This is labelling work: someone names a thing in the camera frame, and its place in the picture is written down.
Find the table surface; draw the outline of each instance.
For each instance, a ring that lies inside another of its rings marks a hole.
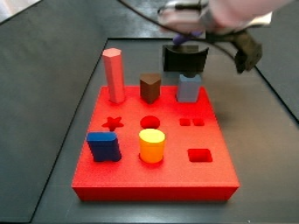
[[[169,43],[165,40],[106,42],[106,48],[122,51],[126,85],[138,84],[140,73],[160,73],[162,85],[177,84],[178,74],[162,71],[162,45]],[[78,200],[70,181],[98,88],[105,85],[100,61],[32,222],[299,221],[299,130],[294,119],[256,71],[237,75],[233,62],[214,48],[209,49],[201,79],[240,181],[230,200],[225,203]]]

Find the shape sorter board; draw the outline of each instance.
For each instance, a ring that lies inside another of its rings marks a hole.
[[[228,200],[237,190],[238,179],[205,89],[200,88],[196,103],[178,103],[174,93],[176,87],[161,87],[158,99],[146,104],[140,88],[125,87],[125,101],[114,104],[108,100],[108,88],[100,89],[88,132],[108,131],[102,127],[108,117],[121,117],[124,126],[114,132],[122,157],[118,162],[93,162],[84,142],[72,180],[81,200]],[[157,164],[138,158],[140,121],[145,116],[158,118],[157,129],[165,134]],[[204,125],[193,119],[202,120]]]

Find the yellow cylinder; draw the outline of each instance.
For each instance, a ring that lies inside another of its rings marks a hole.
[[[148,164],[164,158],[164,133],[158,129],[142,129],[138,133],[140,158]]]

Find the pink block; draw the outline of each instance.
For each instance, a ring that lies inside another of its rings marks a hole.
[[[109,48],[102,52],[102,58],[106,71],[109,100],[113,103],[120,103],[125,100],[121,51],[116,48]]]

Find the small square hole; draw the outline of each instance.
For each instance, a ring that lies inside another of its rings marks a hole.
[[[198,118],[192,119],[192,123],[194,126],[204,126],[204,121]]]
[[[180,118],[180,125],[181,126],[190,126],[190,120],[186,118]]]
[[[212,162],[208,149],[188,149],[188,157],[192,163]]]

